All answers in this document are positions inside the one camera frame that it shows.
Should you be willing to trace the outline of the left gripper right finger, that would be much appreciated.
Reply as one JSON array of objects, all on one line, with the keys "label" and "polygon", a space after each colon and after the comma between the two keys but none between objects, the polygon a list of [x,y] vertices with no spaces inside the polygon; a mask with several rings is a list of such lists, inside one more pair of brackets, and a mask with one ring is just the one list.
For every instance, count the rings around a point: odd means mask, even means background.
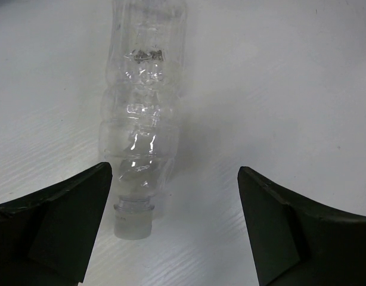
[{"label": "left gripper right finger", "polygon": [[366,216],[318,203],[249,167],[237,180],[260,285],[366,285]]}]

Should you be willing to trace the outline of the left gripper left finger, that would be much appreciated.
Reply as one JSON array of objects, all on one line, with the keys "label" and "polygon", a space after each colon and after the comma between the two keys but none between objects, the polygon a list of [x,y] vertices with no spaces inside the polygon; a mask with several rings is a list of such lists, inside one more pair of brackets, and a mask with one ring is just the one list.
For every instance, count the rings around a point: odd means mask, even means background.
[{"label": "left gripper left finger", "polygon": [[106,206],[112,168],[102,162],[0,204],[0,285],[83,282]]}]

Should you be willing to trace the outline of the crinkled clear bottle white cap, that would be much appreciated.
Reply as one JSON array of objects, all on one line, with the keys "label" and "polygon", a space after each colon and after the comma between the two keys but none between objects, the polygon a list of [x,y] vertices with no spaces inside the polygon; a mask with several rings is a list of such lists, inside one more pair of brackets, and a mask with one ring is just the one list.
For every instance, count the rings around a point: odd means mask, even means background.
[{"label": "crinkled clear bottle white cap", "polygon": [[172,170],[179,138],[184,1],[114,1],[100,159],[110,163],[115,235],[151,234],[153,197]]}]

